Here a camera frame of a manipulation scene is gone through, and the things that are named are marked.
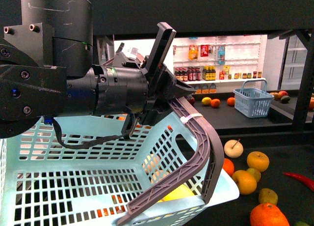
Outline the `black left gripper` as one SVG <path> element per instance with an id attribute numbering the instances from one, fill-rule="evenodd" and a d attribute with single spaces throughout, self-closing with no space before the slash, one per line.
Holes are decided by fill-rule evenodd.
<path id="1" fill-rule="evenodd" d="M 141 125 L 157 124 L 171 113 L 170 100 L 195 92 L 164 64 L 176 31 L 166 22 L 158 23 L 158 27 L 152 50 L 143 60 L 128 57 L 120 46 L 112 63 L 117 78 L 127 83 L 126 104 L 135 105 L 133 112 Z"/>

